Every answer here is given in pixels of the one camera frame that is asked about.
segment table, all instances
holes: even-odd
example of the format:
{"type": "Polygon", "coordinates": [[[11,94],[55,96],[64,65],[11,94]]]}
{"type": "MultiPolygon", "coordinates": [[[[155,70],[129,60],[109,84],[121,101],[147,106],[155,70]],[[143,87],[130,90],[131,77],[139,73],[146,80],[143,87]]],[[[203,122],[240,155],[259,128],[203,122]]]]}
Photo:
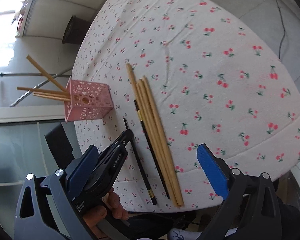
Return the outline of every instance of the table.
{"type": "Polygon", "coordinates": [[[132,149],[114,184],[128,211],[181,212],[220,204],[196,158],[206,143],[232,167],[272,180],[300,160],[300,94],[269,47],[209,0],[107,0],[77,55],[73,79],[106,83],[115,105],[103,120],[75,122],[82,152],[105,149],[126,117],[158,205],[132,149]],[[185,205],[166,197],[134,110],[125,63],[154,94],[185,205]]]}

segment chopstick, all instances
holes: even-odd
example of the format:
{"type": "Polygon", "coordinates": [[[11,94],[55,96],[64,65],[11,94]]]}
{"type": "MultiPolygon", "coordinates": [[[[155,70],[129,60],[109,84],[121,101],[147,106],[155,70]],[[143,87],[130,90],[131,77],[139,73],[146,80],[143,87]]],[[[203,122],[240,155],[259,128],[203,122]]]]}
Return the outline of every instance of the chopstick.
{"type": "Polygon", "coordinates": [[[53,95],[46,96],[46,95],[38,94],[38,93],[36,93],[36,92],[34,92],[33,95],[34,95],[35,97],[47,98],[47,99],[53,99],[53,100],[64,101],[64,102],[70,102],[70,101],[71,101],[69,98],[61,98],[61,97],[53,96],[53,95]]]}
{"type": "Polygon", "coordinates": [[[164,151],[164,158],[165,158],[164,160],[165,160],[165,163],[168,166],[167,170],[169,171],[169,175],[170,175],[169,178],[171,179],[172,188],[173,188],[174,194],[176,196],[178,205],[183,206],[184,203],[183,203],[183,199],[182,199],[178,179],[177,179],[177,176],[176,176],[176,173],[175,173],[171,152],[170,152],[170,149],[169,149],[168,144],[167,144],[167,139],[166,139],[166,136],[165,136],[165,133],[164,133],[163,125],[162,125],[161,119],[159,117],[159,113],[158,113],[157,107],[155,105],[154,98],[153,98],[148,80],[145,76],[142,77],[142,82],[143,82],[143,84],[146,88],[147,97],[149,99],[150,106],[151,106],[151,111],[152,111],[153,116],[154,116],[154,123],[155,123],[156,128],[157,128],[156,131],[159,132],[159,139],[161,141],[161,146],[162,146],[163,151],[164,151]]]}
{"type": "MultiPolygon", "coordinates": [[[[128,129],[129,129],[129,126],[128,126],[127,119],[124,117],[123,120],[124,120],[124,124],[125,124],[125,126],[126,126],[126,129],[128,130],[128,129]]],[[[148,191],[148,193],[149,193],[149,196],[150,196],[150,198],[151,198],[152,204],[153,204],[153,205],[157,205],[157,200],[156,200],[156,198],[155,198],[155,196],[154,196],[154,194],[153,194],[153,191],[152,191],[152,189],[151,189],[151,186],[150,186],[150,183],[149,183],[149,181],[148,181],[147,175],[146,175],[145,170],[143,169],[143,166],[142,166],[142,164],[141,164],[140,157],[139,157],[139,155],[138,155],[138,152],[137,152],[137,149],[136,149],[136,145],[135,145],[135,143],[134,143],[134,140],[132,139],[132,140],[130,141],[130,143],[131,143],[131,146],[132,146],[132,150],[133,150],[134,156],[136,157],[137,164],[138,164],[138,167],[139,167],[139,170],[140,170],[142,179],[143,179],[143,181],[144,181],[144,183],[145,183],[145,185],[146,185],[146,189],[147,189],[147,191],[148,191]]]]}
{"type": "Polygon", "coordinates": [[[58,94],[54,94],[54,93],[44,93],[44,92],[34,92],[34,93],[36,93],[37,95],[44,95],[44,96],[52,96],[52,97],[70,99],[70,95],[58,95],[58,94]]]}
{"type": "Polygon", "coordinates": [[[137,82],[136,82],[136,78],[135,78],[133,70],[132,70],[132,66],[129,63],[127,63],[126,64],[126,68],[127,68],[128,76],[129,76],[129,79],[130,79],[130,83],[132,85],[133,92],[135,94],[138,106],[140,108],[141,117],[142,117],[142,119],[144,121],[146,130],[148,131],[148,136],[149,136],[149,139],[151,141],[151,144],[152,144],[152,147],[153,147],[153,150],[154,150],[154,154],[155,154],[156,159],[158,161],[159,167],[162,168],[161,171],[162,171],[162,175],[163,175],[164,181],[166,183],[167,193],[170,195],[170,198],[171,198],[171,200],[173,202],[173,205],[176,206],[176,207],[178,207],[177,200],[176,200],[176,198],[174,196],[174,193],[173,193],[173,190],[172,190],[172,187],[171,187],[171,184],[170,184],[168,173],[167,173],[166,169],[164,168],[164,163],[162,161],[158,145],[156,144],[156,141],[155,141],[155,139],[153,137],[153,133],[150,133],[150,128],[149,128],[150,124],[148,123],[146,115],[145,115],[143,104],[142,104],[141,98],[140,98],[141,92],[138,91],[137,82]]]}
{"type": "Polygon", "coordinates": [[[172,184],[170,182],[169,174],[167,172],[167,169],[165,169],[163,151],[160,147],[160,139],[158,138],[158,134],[155,132],[156,127],[155,127],[155,123],[153,121],[152,112],[150,111],[150,109],[151,109],[150,104],[148,101],[148,97],[146,96],[146,90],[145,90],[142,80],[141,81],[139,80],[137,82],[136,87],[137,87],[137,91],[138,91],[138,94],[140,97],[140,102],[138,103],[138,105],[141,106],[143,109],[143,111],[141,111],[142,118],[143,118],[143,120],[145,120],[145,123],[148,126],[147,131],[148,131],[148,135],[150,136],[151,143],[154,147],[155,156],[158,160],[159,166],[163,168],[162,174],[164,177],[164,181],[166,182],[166,186],[168,188],[170,198],[171,198],[173,204],[176,207],[178,207],[178,202],[176,200],[174,190],[173,190],[172,184]]]}
{"type": "Polygon", "coordinates": [[[57,82],[55,79],[50,76],[48,72],[46,72],[33,58],[30,57],[30,55],[27,56],[27,60],[37,69],[39,70],[47,79],[50,80],[53,84],[55,84],[59,89],[61,89],[63,92],[68,92],[59,82],[57,82]]]}
{"type": "Polygon", "coordinates": [[[17,90],[32,91],[32,92],[42,92],[42,93],[51,93],[51,94],[57,94],[57,95],[63,95],[63,96],[70,96],[69,92],[47,90],[47,89],[39,89],[39,88],[17,87],[17,90]]]}
{"type": "Polygon", "coordinates": [[[158,171],[160,180],[161,180],[161,182],[162,182],[163,188],[164,188],[164,190],[165,190],[165,192],[166,192],[167,198],[170,199],[170,196],[169,196],[169,192],[168,192],[166,183],[164,182],[164,178],[163,178],[161,169],[160,169],[159,164],[158,164],[158,160],[157,160],[157,158],[156,158],[156,156],[155,156],[155,154],[154,154],[154,151],[153,151],[153,148],[152,148],[152,145],[151,145],[149,136],[148,136],[148,132],[147,132],[146,127],[145,127],[145,124],[144,124],[144,122],[143,122],[143,120],[142,120],[142,116],[141,116],[141,113],[140,113],[140,110],[139,110],[139,106],[138,106],[137,100],[134,100],[134,104],[135,104],[135,106],[136,106],[136,111],[137,111],[137,113],[138,113],[138,118],[139,118],[139,121],[140,121],[140,123],[141,123],[143,132],[144,132],[144,134],[145,134],[145,137],[146,137],[146,140],[147,140],[147,143],[148,143],[148,146],[149,146],[149,149],[150,149],[152,158],[153,158],[153,160],[154,160],[154,165],[155,165],[155,167],[157,168],[157,171],[158,171]]]}

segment metal screw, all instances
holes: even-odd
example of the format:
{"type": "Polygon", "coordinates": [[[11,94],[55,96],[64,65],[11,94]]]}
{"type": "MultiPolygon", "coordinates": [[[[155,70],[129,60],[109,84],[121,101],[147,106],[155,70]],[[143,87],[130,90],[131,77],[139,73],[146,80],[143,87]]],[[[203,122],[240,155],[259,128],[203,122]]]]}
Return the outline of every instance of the metal screw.
{"type": "Polygon", "coordinates": [[[62,169],[56,170],[55,174],[57,176],[61,176],[64,173],[64,171],[62,169]]]}
{"type": "Polygon", "coordinates": [[[234,175],[239,175],[240,174],[240,170],[237,168],[232,169],[232,174],[234,175]]]}
{"type": "Polygon", "coordinates": [[[29,173],[27,176],[26,176],[26,179],[27,180],[31,180],[33,178],[33,174],[32,173],[29,173]]]}
{"type": "Polygon", "coordinates": [[[262,173],[262,177],[264,177],[265,179],[269,179],[270,178],[269,174],[266,173],[266,172],[262,173]]]}

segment human hand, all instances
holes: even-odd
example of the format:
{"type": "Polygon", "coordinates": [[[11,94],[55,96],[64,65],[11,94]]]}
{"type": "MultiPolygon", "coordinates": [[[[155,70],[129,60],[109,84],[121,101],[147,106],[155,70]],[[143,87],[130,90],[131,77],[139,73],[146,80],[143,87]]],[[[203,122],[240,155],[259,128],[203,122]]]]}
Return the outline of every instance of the human hand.
{"type": "MultiPolygon", "coordinates": [[[[109,195],[105,204],[112,210],[112,216],[116,219],[128,220],[128,212],[120,204],[120,197],[113,192],[113,188],[109,191],[109,195]]],[[[86,222],[91,231],[97,238],[107,237],[107,235],[97,228],[96,224],[103,220],[107,215],[107,210],[104,206],[96,206],[90,209],[84,216],[83,220],[86,222]]]]}

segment black chopstick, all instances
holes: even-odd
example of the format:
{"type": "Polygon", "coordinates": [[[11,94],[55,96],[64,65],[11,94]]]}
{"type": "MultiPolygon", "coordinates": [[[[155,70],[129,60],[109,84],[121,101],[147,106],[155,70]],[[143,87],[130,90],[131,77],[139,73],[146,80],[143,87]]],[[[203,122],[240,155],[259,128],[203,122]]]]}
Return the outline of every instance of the black chopstick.
{"type": "Polygon", "coordinates": [[[142,116],[141,116],[141,114],[140,114],[139,106],[138,106],[138,103],[137,103],[136,100],[134,100],[134,105],[136,106],[136,111],[137,111],[137,113],[138,113],[138,117],[139,117],[139,120],[140,120],[142,129],[143,129],[143,131],[144,131],[144,133],[145,133],[145,137],[146,137],[146,140],[147,140],[147,142],[148,142],[149,149],[150,149],[152,158],[153,158],[153,160],[154,160],[154,164],[155,164],[155,166],[156,166],[156,168],[157,168],[157,171],[158,171],[160,180],[161,180],[161,182],[162,182],[163,188],[164,188],[164,190],[165,190],[165,192],[166,192],[167,198],[170,199],[170,196],[169,196],[169,193],[168,193],[168,189],[167,189],[166,183],[164,182],[164,178],[163,178],[163,176],[162,176],[162,172],[161,172],[161,170],[160,170],[160,167],[159,167],[157,158],[156,158],[155,155],[154,155],[154,151],[153,151],[153,148],[152,148],[152,145],[151,145],[151,142],[150,142],[150,139],[149,139],[149,136],[148,136],[148,133],[147,133],[145,124],[144,124],[144,122],[143,122],[143,120],[142,120],[142,116]]]}
{"type": "MultiPolygon", "coordinates": [[[[125,119],[125,117],[123,118],[124,120],[124,124],[126,126],[126,129],[128,130],[129,129],[129,126],[128,126],[128,122],[127,122],[127,119],[125,119]]],[[[142,164],[141,164],[141,161],[140,161],[140,158],[139,158],[139,155],[138,155],[138,152],[137,152],[137,149],[136,149],[136,145],[134,144],[134,139],[132,139],[131,141],[131,146],[132,146],[132,150],[133,150],[133,153],[134,153],[134,156],[136,157],[136,160],[137,160],[137,164],[138,164],[138,167],[139,167],[139,170],[140,170],[140,173],[141,173],[141,176],[143,178],[143,181],[145,182],[146,184],[146,189],[148,190],[148,193],[149,193],[149,196],[151,198],[151,201],[152,201],[152,204],[153,205],[157,205],[157,200],[153,194],[153,191],[151,189],[151,186],[150,186],[150,183],[148,181],[148,178],[147,178],[147,175],[145,173],[145,170],[143,169],[142,167],[142,164]]]]}

